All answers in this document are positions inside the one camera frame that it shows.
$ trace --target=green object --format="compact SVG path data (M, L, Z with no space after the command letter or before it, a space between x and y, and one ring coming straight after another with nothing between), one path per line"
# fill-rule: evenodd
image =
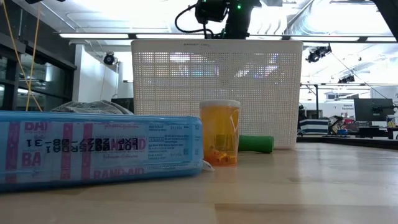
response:
M272 153L274 137L272 136L239 136L238 151Z

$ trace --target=mesh panel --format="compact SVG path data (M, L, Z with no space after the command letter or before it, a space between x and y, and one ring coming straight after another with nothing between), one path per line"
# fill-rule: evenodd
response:
M240 134L294 147L301 42L135 40L132 57L135 114L199 116L202 100L237 100Z

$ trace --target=computer monitor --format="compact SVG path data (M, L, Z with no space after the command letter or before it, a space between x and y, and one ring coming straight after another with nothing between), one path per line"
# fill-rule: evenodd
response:
M386 121L393 115L392 99L354 99L356 121Z

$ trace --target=gray cloth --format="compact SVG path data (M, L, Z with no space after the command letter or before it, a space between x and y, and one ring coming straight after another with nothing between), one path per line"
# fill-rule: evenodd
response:
M65 103L57 108L52 109L51 112L134 115L134 113L125 109L124 107L106 100L96 101L92 103L80 103L80 102L71 101L69 103Z

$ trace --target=table surface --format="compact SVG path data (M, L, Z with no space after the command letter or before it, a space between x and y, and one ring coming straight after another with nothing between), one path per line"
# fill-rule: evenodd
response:
M398 151L299 143L196 177L0 195L1 223L397 223Z

